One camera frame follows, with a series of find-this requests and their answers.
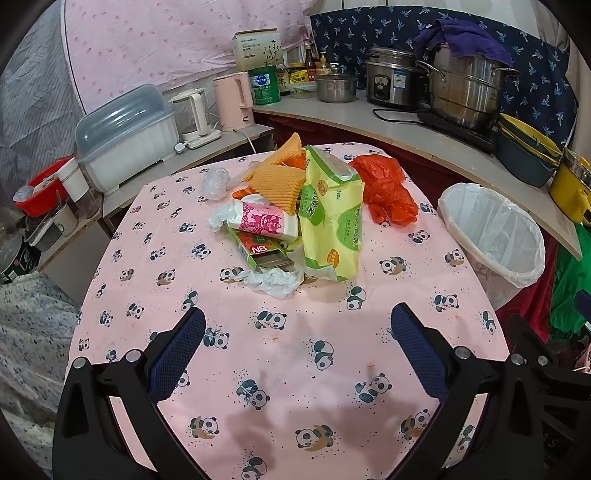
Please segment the red plastic basket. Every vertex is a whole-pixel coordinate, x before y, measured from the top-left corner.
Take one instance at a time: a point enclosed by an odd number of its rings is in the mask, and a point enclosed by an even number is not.
[[[71,156],[59,158],[53,165],[47,167],[40,174],[33,177],[28,184],[31,187],[39,185],[44,178],[48,177],[49,175],[53,175],[71,158]],[[59,204],[56,192],[60,193],[60,198],[62,201],[68,197],[66,189],[61,184],[60,179],[57,178],[49,182],[43,190],[37,192],[29,199],[25,200],[24,202],[14,202],[14,205],[17,208],[20,208],[30,217],[40,217],[41,215],[45,215],[47,212],[57,207]]]

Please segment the panda print tablecloth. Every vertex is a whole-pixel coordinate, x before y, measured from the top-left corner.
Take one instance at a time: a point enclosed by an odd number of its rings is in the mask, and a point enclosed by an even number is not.
[[[322,145],[339,158],[384,154],[364,144]],[[269,153],[216,164],[235,176]],[[235,280],[247,268],[206,219],[222,202],[200,197],[197,167],[146,185],[96,270],[70,361],[121,359],[171,329],[191,306],[207,318],[202,344],[171,398],[158,404],[212,480],[385,478],[427,427],[438,402],[424,392],[389,330],[405,301],[451,345],[504,360],[491,305],[456,241],[411,179],[417,222],[372,222],[353,281],[301,285],[285,300]],[[477,398],[449,462],[461,458],[483,407]],[[150,465],[121,404],[129,447]]]

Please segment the navy blue curtain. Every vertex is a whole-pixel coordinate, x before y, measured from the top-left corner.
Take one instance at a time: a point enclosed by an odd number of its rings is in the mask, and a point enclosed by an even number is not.
[[[577,112],[576,99],[564,77],[569,55],[537,37],[477,15],[411,6],[352,8],[314,15],[312,29],[319,50],[328,53],[329,61],[346,66],[364,89],[362,66],[371,47],[413,51],[413,38],[438,18],[474,22],[505,47],[520,75],[508,79],[501,111],[565,146]]]

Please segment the dish storage box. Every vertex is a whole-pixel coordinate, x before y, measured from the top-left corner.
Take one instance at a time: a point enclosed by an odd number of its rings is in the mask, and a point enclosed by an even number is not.
[[[142,85],[111,100],[76,126],[78,163],[104,194],[170,158],[177,143],[174,111],[154,85]]]

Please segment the red plastic bag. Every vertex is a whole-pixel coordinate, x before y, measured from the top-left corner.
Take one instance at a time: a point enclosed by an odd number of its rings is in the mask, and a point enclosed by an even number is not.
[[[402,186],[406,179],[395,158],[361,155],[349,163],[365,183],[363,201],[375,223],[386,219],[406,226],[417,221],[418,206]]]

